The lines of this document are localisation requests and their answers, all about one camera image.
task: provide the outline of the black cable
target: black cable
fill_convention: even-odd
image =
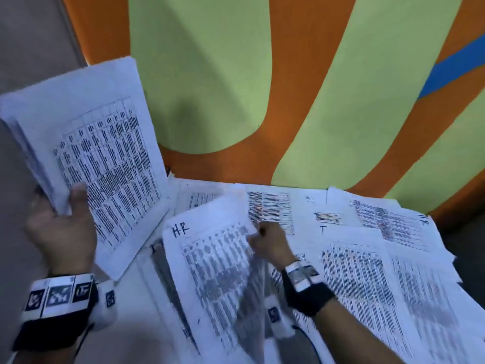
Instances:
[[[86,328],[86,332],[84,333],[84,336],[82,337],[81,339],[81,342],[79,342],[79,346],[76,350],[76,354],[74,355],[74,357],[76,357],[78,354],[79,354],[79,350],[81,350],[81,346],[82,344],[84,343],[84,340],[86,339],[86,337],[88,336],[88,333],[94,328],[94,323],[91,323],[90,325],[88,325],[88,328]]]
[[[300,331],[303,335],[305,335],[305,337],[308,339],[308,341],[310,341],[311,343],[311,347],[313,348],[313,351],[315,352],[315,355],[317,356],[318,358],[318,362],[320,364],[323,364],[322,360],[320,359],[320,355],[318,355],[318,351],[317,351],[317,348],[315,347],[315,345],[313,344],[313,341],[311,340],[311,338],[308,337],[308,335],[306,334],[306,332],[304,330],[302,330],[302,328],[300,326],[297,326],[297,325],[294,325],[292,324],[292,328],[294,330],[298,330]]]

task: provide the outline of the handwritten h.r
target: handwritten h.r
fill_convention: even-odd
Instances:
[[[175,224],[175,227],[172,227],[172,232],[174,233],[175,238],[177,236],[180,236],[180,232],[182,231],[183,234],[185,235],[185,231],[190,230],[188,227],[185,227],[185,222],[180,222],[180,229],[177,224]]]

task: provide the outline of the hand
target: hand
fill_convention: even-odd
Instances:
[[[88,206],[85,183],[71,188],[72,216],[58,215],[45,194],[34,194],[25,232],[38,247],[52,275],[91,272],[96,251],[96,229]]]
[[[276,222],[262,221],[257,226],[257,234],[249,235],[247,241],[255,254],[267,260],[278,271],[297,261],[283,229]]]

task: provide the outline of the painted wall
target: painted wall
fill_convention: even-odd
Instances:
[[[179,177],[333,185],[445,223],[485,195],[485,0],[64,1],[89,63],[137,59]]]

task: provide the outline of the green paint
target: green paint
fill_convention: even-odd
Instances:
[[[327,77],[272,184],[345,189],[384,156],[461,0],[357,0]]]
[[[427,213],[485,168],[485,90],[468,105],[387,196]]]
[[[185,153],[256,131],[271,84],[268,0],[129,0],[131,54],[157,140]]]

